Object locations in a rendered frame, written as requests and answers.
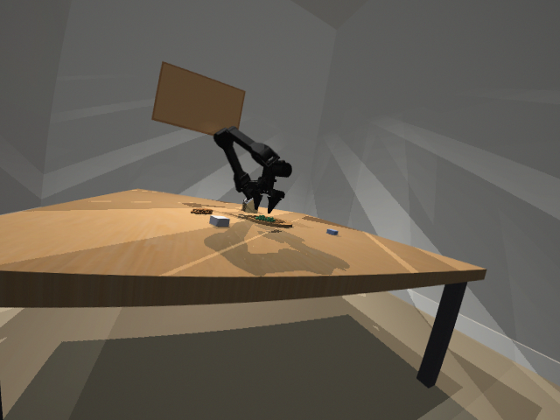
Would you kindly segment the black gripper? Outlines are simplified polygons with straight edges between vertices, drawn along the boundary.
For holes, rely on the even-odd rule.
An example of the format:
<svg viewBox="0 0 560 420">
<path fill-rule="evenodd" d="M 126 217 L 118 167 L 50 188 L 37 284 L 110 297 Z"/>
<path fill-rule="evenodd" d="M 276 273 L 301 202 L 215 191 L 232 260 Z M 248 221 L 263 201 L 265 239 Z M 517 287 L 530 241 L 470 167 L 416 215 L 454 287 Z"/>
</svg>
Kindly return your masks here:
<svg viewBox="0 0 560 420">
<path fill-rule="evenodd" d="M 260 202 L 263 198 L 263 195 L 260 194 L 268 194 L 270 197 L 267 196 L 268 200 L 269 200 L 269 205 L 268 205 L 268 214 L 271 213 L 271 211 L 274 209 L 274 207 L 277 205 L 277 203 L 284 199 L 284 195 L 285 193 L 282 191 L 278 191 L 273 189 L 274 186 L 274 182 L 277 182 L 277 180 L 275 179 L 274 176 L 270 176 L 270 175 L 266 175 L 266 174 L 262 174 L 261 177 L 259 177 L 261 179 L 266 178 L 267 179 L 267 190 L 263 190 L 263 188 L 258 189 L 258 190 L 253 190 L 253 189 L 248 189 L 248 192 L 250 192 L 249 194 L 252 195 L 253 200 L 254 200 L 254 206 L 255 206 L 255 210 L 257 210 L 257 208 L 260 205 Z M 282 199 L 281 199 L 282 198 Z"/>
</svg>

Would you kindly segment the white cube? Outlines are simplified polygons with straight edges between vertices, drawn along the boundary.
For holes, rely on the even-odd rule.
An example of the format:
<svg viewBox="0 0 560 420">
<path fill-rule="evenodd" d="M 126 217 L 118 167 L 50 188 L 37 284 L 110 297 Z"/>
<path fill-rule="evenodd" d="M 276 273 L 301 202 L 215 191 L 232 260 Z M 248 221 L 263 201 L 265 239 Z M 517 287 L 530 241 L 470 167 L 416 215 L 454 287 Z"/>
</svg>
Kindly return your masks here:
<svg viewBox="0 0 560 420">
<path fill-rule="evenodd" d="M 230 219 L 224 216 L 211 215 L 209 223 L 216 227 L 228 227 L 229 221 Z"/>
</svg>

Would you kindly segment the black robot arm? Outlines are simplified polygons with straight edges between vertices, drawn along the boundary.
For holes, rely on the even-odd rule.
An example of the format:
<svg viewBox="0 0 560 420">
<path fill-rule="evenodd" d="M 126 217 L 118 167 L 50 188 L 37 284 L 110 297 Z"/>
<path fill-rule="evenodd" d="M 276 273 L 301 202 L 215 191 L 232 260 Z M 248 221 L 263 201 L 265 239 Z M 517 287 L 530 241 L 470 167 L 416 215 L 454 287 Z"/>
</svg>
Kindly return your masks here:
<svg viewBox="0 0 560 420">
<path fill-rule="evenodd" d="M 259 165 L 263 166 L 262 174 L 286 178 L 291 175 L 291 164 L 285 163 L 285 160 L 278 160 L 280 157 L 269 146 L 263 143 L 256 143 L 235 126 L 219 130 L 214 134 L 213 140 L 224 150 L 231 164 L 236 191 L 238 193 L 243 192 L 247 200 L 253 198 L 249 194 L 251 192 L 248 192 L 249 189 L 258 190 L 263 188 L 263 190 L 267 190 L 267 179 L 258 178 L 258 180 L 251 180 L 249 174 L 242 170 L 234 149 L 234 141 L 249 152 Z M 269 161 L 271 157 L 273 158 Z"/>
</svg>

